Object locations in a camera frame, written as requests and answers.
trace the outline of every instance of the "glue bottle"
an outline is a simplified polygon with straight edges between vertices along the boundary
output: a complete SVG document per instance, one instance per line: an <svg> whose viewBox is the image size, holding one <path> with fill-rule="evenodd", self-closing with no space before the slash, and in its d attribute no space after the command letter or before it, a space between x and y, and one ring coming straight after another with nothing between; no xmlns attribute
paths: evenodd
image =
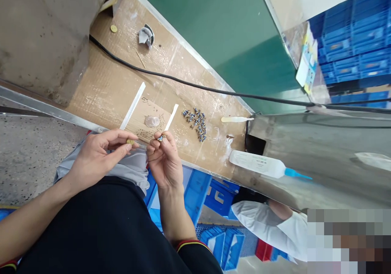
<svg viewBox="0 0 391 274"><path fill-rule="evenodd" d="M278 159L241 152L238 150L232 151L229 156L229 161L245 169L273 178L281 178L286 175L290 177L312 179L311 177L301 175L293 169L286 168L284 163Z"/></svg>

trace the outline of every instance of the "small round disc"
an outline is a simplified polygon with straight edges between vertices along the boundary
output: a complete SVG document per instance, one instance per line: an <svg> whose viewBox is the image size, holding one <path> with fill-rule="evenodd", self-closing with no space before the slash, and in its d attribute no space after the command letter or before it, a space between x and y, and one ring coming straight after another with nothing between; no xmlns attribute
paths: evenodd
<svg viewBox="0 0 391 274"><path fill-rule="evenodd" d="M110 30L113 32L113 33L116 33L117 32L117 27L113 24L112 26L110 26Z"/></svg>

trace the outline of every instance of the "clear plastic piece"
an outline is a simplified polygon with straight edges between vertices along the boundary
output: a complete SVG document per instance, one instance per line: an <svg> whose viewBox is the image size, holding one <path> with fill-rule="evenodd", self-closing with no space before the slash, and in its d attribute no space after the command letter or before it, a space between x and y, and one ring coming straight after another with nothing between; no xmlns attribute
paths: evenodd
<svg viewBox="0 0 391 274"><path fill-rule="evenodd" d="M156 127L160 124L160 119L154 116L147 116L145 119L145 125L148 127Z"/></svg>

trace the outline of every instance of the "red crate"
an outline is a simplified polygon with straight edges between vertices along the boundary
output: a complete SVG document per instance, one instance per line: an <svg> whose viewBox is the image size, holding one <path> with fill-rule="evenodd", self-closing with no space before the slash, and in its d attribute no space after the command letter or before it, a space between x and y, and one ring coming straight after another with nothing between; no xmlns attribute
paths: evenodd
<svg viewBox="0 0 391 274"><path fill-rule="evenodd" d="M255 251L255 255L259 260L262 262L270 261L270 258L272 256L273 247L270 244L267 244L266 242L262 240L258 240L257 249Z"/></svg>

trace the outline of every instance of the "blue nozzle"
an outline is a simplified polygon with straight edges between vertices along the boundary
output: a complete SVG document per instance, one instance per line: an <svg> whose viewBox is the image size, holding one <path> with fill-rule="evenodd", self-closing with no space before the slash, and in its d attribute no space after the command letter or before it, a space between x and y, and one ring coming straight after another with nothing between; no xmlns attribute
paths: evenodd
<svg viewBox="0 0 391 274"><path fill-rule="evenodd" d="M295 170L291 168L286 168L285 169L285 175L289 177L301 177L301 178L306 178L306 179L312 179L312 177L302 175L300 173L297 173Z"/></svg>

